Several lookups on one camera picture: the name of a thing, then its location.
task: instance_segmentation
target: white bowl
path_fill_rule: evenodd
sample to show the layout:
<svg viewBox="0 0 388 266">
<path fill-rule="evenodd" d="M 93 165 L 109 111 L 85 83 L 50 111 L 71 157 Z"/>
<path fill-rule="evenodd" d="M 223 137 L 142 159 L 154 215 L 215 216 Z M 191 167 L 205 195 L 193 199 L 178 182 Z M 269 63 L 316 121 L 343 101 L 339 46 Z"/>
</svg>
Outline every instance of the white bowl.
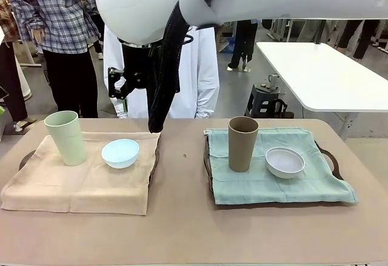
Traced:
<svg viewBox="0 0 388 266">
<path fill-rule="evenodd" d="M 296 177 L 304 169 L 303 157 L 288 148 L 272 148 L 266 153 L 268 170 L 275 176 L 283 179 Z"/>
<path fill-rule="evenodd" d="M 101 152 L 103 160 L 115 169 L 131 166 L 139 156 L 140 147 L 134 140 L 122 139 L 107 144 Z"/>
</svg>

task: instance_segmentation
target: green cup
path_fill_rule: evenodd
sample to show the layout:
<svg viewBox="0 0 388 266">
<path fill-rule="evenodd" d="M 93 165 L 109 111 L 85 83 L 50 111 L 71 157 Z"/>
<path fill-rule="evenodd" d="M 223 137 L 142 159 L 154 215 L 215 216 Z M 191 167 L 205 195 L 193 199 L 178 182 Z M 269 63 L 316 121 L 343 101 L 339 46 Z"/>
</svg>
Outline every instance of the green cup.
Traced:
<svg viewBox="0 0 388 266">
<path fill-rule="evenodd" d="M 77 166 L 87 158 L 82 140 L 78 114 L 74 111 L 59 111 L 44 120 L 63 161 L 68 166 Z"/>
</svg>

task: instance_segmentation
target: brown table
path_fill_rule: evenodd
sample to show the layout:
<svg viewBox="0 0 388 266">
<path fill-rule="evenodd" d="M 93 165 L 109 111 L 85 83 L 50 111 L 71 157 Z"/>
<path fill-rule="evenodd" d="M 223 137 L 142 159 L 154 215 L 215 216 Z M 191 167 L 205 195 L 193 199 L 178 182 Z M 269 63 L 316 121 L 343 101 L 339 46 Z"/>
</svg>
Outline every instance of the brown table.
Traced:
<svg viewBox="0 0 388 266">
<path fill-rule="evenodd" d="M 144 131 L 146 121 L 83 119 L 84 131 Z M 0 210 L 0 264 L 355 264 L 388 260 L 388 195 L 345 143 L 316 120 L 303 127 L 338 159 L 358 193 L 353 206 L 270 204 L 220 209 L 203 164 L 204 129 L 227 120 L 167 121 L 147 216 Z M 0 161 L 0 188 L 47 134 L 38 123 Z"/>
</svg>

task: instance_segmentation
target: floor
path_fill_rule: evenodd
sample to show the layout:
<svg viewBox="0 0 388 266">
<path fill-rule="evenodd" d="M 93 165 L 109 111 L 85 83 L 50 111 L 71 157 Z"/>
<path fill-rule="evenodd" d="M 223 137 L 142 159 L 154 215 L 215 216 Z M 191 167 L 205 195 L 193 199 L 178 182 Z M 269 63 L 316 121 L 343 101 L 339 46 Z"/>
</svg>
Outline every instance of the floor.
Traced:
<svg viewBox="0 0 388 266">
<path fill-rule="evenodd" d="M 271 41 L 267 36 L 267 30 L 260 28 L 256 41 Z M 243 115 L 252 85 L 256 82 L 266 82 L 267 76 L 273 72 L 271 66 L 263 59 L 258 49 L 255 49 L 253 60 L 249 63 L 250 73 L 226 71 L 231 55 L 218 54 L 220 92 L 213 115 L 214 118 L 231 118 Z M 102 61 L 97 59 L 93 48 L 90 51 L 98 78 L 100 118 L 115 118 L 115 111 L 107 96 L 107 90 L 103 81 Z M 387 54 L 370 46 L 366 57 L 361 63 L 388 79 Z M 24 70 L 24 74 L 33 94 L 33 97 L 26 102 L 27 110 L 31 115 L 37 116 L 38 119 L 44 119 L 45 116 L 56 110 L 50 87 L 47 85 L 41 68 L 27 68 Z M 302 110 L 301 104 L 289 91 L 286 91 L 284 100 L 289 105 L 289 110 L 295 113 L 296 118 L 319 118 L 329 123 L 336 131 L 339 131 L 341 121 L 334 114 L 312 113 Z M 6 133 L 12 133 L 9 126 L 6 129 Z M 4 136 L 0 142 L 0 158 L 20 138 L 21 136 Z M 388 189 L 388 172 L 384 169 L 386 167 L 384 164 L 388 161 L 388 157 L 385 157 L 384 154 L 388 151 L 388 139 L 385 138 L 388 138 L 388 113 L 363 113 L 357 119 L 347 144 Z"/>
</svg>

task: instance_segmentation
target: blue plaid shirt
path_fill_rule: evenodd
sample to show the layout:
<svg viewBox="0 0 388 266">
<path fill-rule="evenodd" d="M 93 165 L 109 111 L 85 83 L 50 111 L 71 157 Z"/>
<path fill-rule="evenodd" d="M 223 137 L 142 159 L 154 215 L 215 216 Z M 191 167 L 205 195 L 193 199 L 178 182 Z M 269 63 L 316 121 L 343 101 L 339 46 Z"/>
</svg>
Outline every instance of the blue plaid shirt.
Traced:
<svg viewBox="0 0 388 266">
<path fill-rule="evenodd" d="M 55 53 L 80 54 L 88 39 L 99 35 L 88 13 L 96 0 L 10 0 L 21 39 L 32 41 L 31 29 L 44 29 L 45 38 L 35 44 Z"/>
</svg>

